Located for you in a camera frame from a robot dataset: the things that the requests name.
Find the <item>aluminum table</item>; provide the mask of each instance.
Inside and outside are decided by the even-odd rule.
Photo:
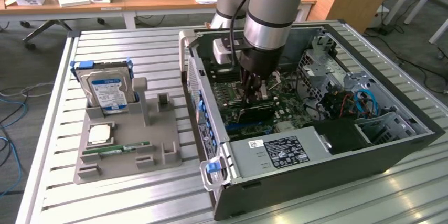
[[[353,29],[328,21],[438,125],[448,108]],[[81,32],[68,38],[16,223],[441,223],[448,221],[448,137],[385,173],[214,222],[178,73],[178,31],[200,27]],[[85,98],[68,63],[130,57],[149,97],[173,97],[184,163],[100,182],[72,183]],[[349,70],[357,66],[340,50]]]

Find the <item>chair wheel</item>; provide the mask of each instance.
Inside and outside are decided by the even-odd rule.
[[[33,43],[25,43],[25,48],[28,50],[34,50],[36,49],[36,45]]]
[[[101,18],[97,18],[97,19],[96,19],[96,22],[97,22],[100,25],[104,25],[104,24],[105,24],[105,21],[104,21],[104,19],[101,19]]]
[[[20,21],[20,25],[21,25],[24,28],[29,28],[29,27],[30,27],[30,24],[29,24],[29,22],[26,22],[26,21]]]

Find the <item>green circuit board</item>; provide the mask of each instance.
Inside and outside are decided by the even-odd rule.
[[[302,102],[292,88],[292,80],[269,81],[268,99],[252,104],[252,117],[242,118],[242,88],[240,82],[213,83],[212,89],[230,140],[268,135],[302,128],[312,122]]]

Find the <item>gray floor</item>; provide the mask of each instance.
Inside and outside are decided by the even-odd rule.
[[[390,7],[394,2],[396,0],[386,0],[385,6]],[[384,39],[400,54],[401,58],[420,59],[434,66],[446,65],[448,60],[437,59],[437,49],[426,42],[446,18],[448,9],[434,3],[426,3],[410,25],[402,25],[401,22],[398,23],[405,33],[392,33],[385,36]],[[210,21],[210,19],[212,15],[172,15],[166,16],[160,26],[200,25]],[[156,25],[161,20],[161,16],[141,20]],[[106,18],[105,21],[105,26],[97,24],[94,19],[82,21],[74,20],[66,23],[76,30],[124,29],[124,21],[121,18]],[[32,22],[33,27],[38,26],[38,24],[41,24],[41,22]],[[36,44],[37,49],[29,52],[22,48],[21,43],[21,38],[29,31],[30,29],[22,28],[17,22],[13,22],[9,28],[0,33],[0,89],[17,86],[25,87],[54,79],[66,32],[60,26],[52,27],[33,39],[32,42]],[[385,55],[389,57],[394,56],[377,38],[369,38],[369,40]],[[448,33],[438,40],[438,46],[448,52]],[[414,67],[408,64],[404,64],[401,67],[417,81],[422,81],[422,74]],[[428,85],[433,89],[442,90],[445,86],[442,79],[430,74],[428,74],[428,76]],[[48,87],[41,88],[36,90],[36,93],[45,92],[46,90]],[[448,96],[434,95],[448,104]],[[30,98],[28,101],[29,111],[25,117],[6,128],[8,134],[14,141],[25,170],[30,168],[48,100],[49,96]],[[14,106],[0,103],[0,118],[4,118],[13,109]],[[4,156],[5,152],[1,152],[0,160],[4,159]],[[0,168],[0,191],[4,191],[14,183],[16,179],[17,166],[13,157],[10,157],[5,165]],[[14,191],[24,189],[25,181],[26,175],[24,175],[18,186],[13,189]],[[21,194],[6,195],[0,198],[0,223],[13,223],[20,200]]]

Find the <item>black band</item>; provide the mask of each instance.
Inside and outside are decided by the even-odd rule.
[[[253,16],[253,14],[248,11],[246,12],[248,15],[249,15],[249,18],[258,24],[264,25],[264,26],[268,26],[268,27],[272,27],[272,28],[284,28],[284,27],[288,27],[292,25],[292,23],[294,21],[290,21],[288,23],[282,23],[282,24],[276,24],[276,23],[270,23],[270,22],[266,22],[266,21],[262,21],[260,20],[256,16]]]
[[[233,16],[229,16],[229,15],[221,13],[221,12],[218,11],[218,9],[216,9],[216,13],[217,13],[217,15],[221,16],[222,18],[226,18],[226,19],[232,19],[232,18],[233,18]],[[237,17],[236,17],[236,20],[242,19],[242,18],[245,18],[245,14],[241,15],[241,16],[237,16]]]

